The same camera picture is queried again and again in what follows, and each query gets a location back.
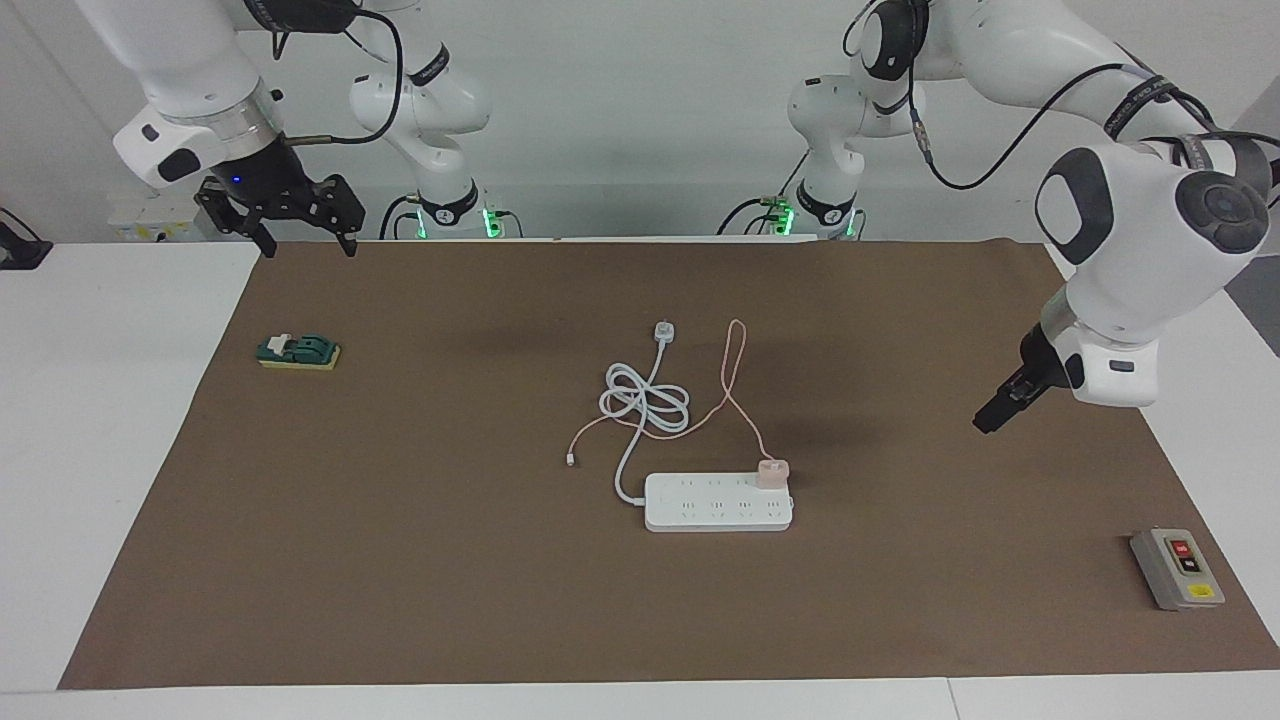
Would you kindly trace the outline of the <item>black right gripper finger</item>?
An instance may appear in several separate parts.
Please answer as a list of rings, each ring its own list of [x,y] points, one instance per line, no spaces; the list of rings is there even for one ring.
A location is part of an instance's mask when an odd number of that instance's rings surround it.
[[[348,181],[332,174],[310,186],[314,196],[308,223],[333,234],[343,254],[355,258],[358,251],[356,234],[364,227],[366,210]]]
[[[195,201],[223,234],[239,234],[259,249],[265,258],[275,258],[276,241],[262,224],[261,211],[241,213],[216,177],[204,177],[195,193]]]

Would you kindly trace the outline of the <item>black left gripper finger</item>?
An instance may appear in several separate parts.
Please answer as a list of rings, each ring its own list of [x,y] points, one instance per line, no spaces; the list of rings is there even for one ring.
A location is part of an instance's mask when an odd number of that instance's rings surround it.
[[[1010,378],[1021,379],[1021,375],[1012,374],[1006,380]],[[998,388],[993,392],[992,397],[975,411],[974,418],[972,419],[972,424],[983,434],[995,433],[1001,428],[998,427]]]
[[[1027,378],[1010,378],[998,388],[998,427],[1012,420],[1042,396],[1042,384]]]

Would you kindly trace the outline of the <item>white power strip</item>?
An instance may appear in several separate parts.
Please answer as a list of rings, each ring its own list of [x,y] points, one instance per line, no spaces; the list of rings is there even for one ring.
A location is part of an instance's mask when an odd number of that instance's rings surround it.
[[[787,487],[764,489],[754,473],[654,473],[644,523],[653,533],[782,532],[794,519]]]

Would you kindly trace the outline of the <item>white box yellow labels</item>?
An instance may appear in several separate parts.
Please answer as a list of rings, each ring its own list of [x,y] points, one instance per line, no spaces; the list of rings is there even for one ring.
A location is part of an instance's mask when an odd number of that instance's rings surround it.
[[[108,227],[120,242],[193,243],[221,238],[189,193],[109,199]]]

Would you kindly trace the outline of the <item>black clamp stand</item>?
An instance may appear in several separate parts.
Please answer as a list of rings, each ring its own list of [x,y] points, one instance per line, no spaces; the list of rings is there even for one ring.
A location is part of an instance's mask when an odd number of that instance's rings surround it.
[[[17,214],[0,206],[0,270],[33,270],[54,243],[41,237]]]

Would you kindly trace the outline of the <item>grey push button box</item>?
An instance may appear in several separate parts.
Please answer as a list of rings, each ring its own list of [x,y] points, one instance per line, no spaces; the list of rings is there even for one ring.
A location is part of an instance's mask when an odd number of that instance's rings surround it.
[[[1129,547],[1158,609],[1176,612],[1225,603],[1225,593],[1188,529],[1139,530],[1129,538]]]

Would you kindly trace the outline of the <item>brown table mat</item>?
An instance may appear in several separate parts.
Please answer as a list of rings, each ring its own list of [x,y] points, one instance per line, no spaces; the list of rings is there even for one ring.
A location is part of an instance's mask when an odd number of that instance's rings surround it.
[[[317,245],[259,261],[61,675],[166,685],[1204,673],[1277,647],[1143,416],[974,411],[1062,279],[979,243]],[[791,465],[776,533],[658,534],[567,445],[617,361],[735,393]],[[340,346],[261,366],[270,336]],[[1225,593],[1158,609],[1129,538]]]

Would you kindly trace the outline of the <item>green knife switch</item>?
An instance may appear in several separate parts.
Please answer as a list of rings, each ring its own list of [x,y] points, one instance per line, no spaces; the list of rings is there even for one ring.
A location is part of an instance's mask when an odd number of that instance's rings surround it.
[[[328,372],[337,366],[340,346],[320,334],[268,337],[255,350],[255,360],[265,368]]]

